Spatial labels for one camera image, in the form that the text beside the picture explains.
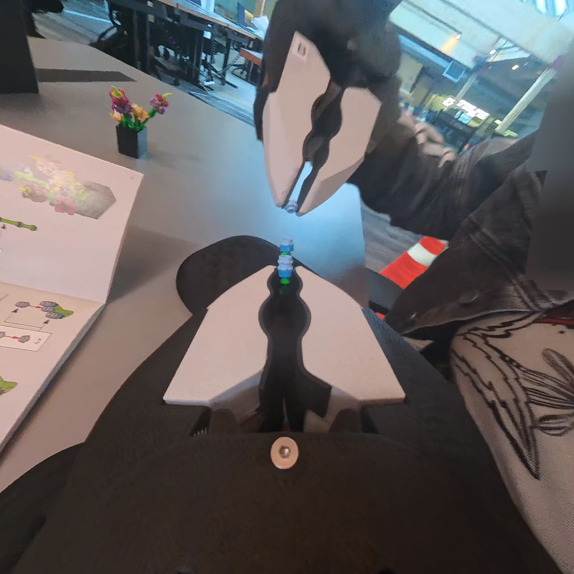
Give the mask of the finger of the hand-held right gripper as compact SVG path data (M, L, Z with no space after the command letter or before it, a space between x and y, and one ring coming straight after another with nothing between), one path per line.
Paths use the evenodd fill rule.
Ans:
M361 165L380 109L368 89L348 87L319 115L305 149L311 172L297 197L297 216L326 202Z
M265 168L273 201L285 209L306 163L312 111L331 80L317 47L295 32L283 72L262 112Z

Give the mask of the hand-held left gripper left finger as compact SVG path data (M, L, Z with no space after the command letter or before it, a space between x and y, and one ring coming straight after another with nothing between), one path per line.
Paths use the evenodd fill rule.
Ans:
M270 297L268 281L275 272L275 266L264 267L208 306L164 403L228 409L239 423L255 415L268 355L259 312Z

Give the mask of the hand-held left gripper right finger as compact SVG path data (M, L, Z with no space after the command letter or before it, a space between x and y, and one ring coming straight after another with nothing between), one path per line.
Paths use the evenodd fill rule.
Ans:
M342 410L406 398L363 308L305 268L286 292L286 415L294 431L326 431Z

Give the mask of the green lego flower stem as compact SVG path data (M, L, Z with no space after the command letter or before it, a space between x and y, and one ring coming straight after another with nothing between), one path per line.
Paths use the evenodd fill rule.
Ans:
M291 238L282 239L279 249L280 253L277 259L279 293L285 295L289 291L293 276L293 240Z

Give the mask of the person's right forearm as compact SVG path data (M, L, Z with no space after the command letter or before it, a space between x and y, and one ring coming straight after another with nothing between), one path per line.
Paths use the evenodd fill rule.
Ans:
M456 154L426 123L402 118L378 138L348 179L370 210L392 226L450 240L466 217L528 161L537 131L492 138Z

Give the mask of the lego flower bouquet black pot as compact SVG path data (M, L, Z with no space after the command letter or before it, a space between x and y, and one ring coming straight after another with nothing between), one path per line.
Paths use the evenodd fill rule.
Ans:
M116 122L118 152L122 155L139 159L147 153L148 122L164 115L169 107L172 93L156 93L149 102L149 109L133 103L125 91L115 86L109 90L111 99L111 118Z

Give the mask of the orange traffic cone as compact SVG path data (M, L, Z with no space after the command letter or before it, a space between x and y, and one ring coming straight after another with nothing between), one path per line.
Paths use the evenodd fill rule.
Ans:
M448 248L448 241L423 236L406 252L382 269L379 274L401 289L422 275L434 260Z

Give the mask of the beige printed shirt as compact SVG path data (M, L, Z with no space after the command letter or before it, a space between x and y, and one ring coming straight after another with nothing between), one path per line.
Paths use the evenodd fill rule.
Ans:
M511 498L573 573L573 302L463 322L449 365Z

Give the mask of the white instruction booklet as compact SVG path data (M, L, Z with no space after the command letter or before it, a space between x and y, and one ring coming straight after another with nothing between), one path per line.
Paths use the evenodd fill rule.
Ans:
M106 304L142 179L1 126L1 449Z

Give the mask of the black tape strip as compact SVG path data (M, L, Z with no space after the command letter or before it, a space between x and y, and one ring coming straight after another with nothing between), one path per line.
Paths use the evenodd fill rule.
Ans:
M93 71L81 69L36 68L40 83L121 83L135 82L120 71Z

